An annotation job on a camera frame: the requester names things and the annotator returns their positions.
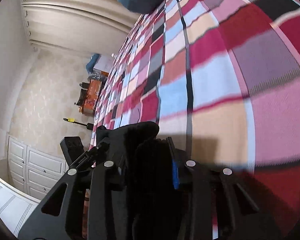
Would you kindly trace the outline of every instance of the beige curtain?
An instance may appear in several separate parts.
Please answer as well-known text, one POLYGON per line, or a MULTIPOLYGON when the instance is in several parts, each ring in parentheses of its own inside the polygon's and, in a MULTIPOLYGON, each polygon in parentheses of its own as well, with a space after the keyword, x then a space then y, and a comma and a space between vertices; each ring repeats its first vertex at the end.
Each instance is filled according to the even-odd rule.
POLYGON ((21 7, 35 46, 106 55, 118 52, 139 16, 117 0, 21 0, 21 7))

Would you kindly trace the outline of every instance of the cabinet door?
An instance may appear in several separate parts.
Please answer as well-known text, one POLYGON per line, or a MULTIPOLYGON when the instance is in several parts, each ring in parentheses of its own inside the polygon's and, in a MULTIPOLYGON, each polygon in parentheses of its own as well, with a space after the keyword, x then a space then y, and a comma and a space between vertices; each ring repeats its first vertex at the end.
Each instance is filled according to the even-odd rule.
POLYGON ((31 197, 40 199, 40 200, 42 200, 48 193, 48 191, 45 192, 43 190, 39 190, 37 187, 34 187, 33 185, 31 185, 31 183, 27 183, 27 190, 28 190, 28 195, 30 195, 31 197))
POLYGON ((26 165, 16 161, 14 158, 9 160, 9 170, 11 176, 17 175, 20 177, 20 180, 26 180, 26 165))
POLYGON ((15 179, 14 177, 11 177, 11 181, 12 181, 12 186, 13 187, 15 187, 16 189, 28 194, 27 193, 26 182, 19 181, 19 180, 15 179))
POLYGON ((8 159, 15 159, 18 162, 26 163, 27 146, 9 137, 8 159))
POLYGON ((26 167, 26 181, 27 183, 32 183, 37 187, 43 188, 52 188, 59 178, 46 174, 42 171, 36 170, 27 165, 26 167))
POLYGON ((27 148, 27 166, 44 173, 61 177, 65 170, 66 160, 47 155, 38 150, 27 148))

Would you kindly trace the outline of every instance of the cabinet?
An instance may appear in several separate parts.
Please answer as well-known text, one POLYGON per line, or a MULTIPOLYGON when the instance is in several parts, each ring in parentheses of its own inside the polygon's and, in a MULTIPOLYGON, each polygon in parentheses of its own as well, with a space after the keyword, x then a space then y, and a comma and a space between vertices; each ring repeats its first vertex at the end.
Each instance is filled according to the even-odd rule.
POLYGON ((11 137, 8 160, 11 184, 40 200, 68 169, 65 159, 47 155, 11 137))

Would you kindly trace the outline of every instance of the checkered bedspread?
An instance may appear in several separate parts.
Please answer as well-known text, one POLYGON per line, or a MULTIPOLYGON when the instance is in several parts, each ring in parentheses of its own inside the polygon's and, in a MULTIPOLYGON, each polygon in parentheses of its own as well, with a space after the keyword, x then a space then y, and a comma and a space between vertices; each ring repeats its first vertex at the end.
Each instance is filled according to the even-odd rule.
POLYGON ((298 0, 165 0, 141 16, 101 93, 90 146, 99 125, 142 121, 196 161, 254 172, 266 208, 290 230, 300 165, 278 167, 300 164, 298 0))

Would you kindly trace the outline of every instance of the colorful plaid blanket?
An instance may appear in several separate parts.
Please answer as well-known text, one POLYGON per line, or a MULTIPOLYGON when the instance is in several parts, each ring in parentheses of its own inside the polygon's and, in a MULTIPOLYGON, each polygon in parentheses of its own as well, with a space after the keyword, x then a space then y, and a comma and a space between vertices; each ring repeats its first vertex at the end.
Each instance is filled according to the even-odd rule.
POLYGON ((196 161, 254 172, 298 217, 300 195, 285 187, 300 193, 300 178, 258 177, 259 167, 300 162, 298 0, 165 0, 141 16, 101 93, 91 146, 99 125, 142 121, 196 161))

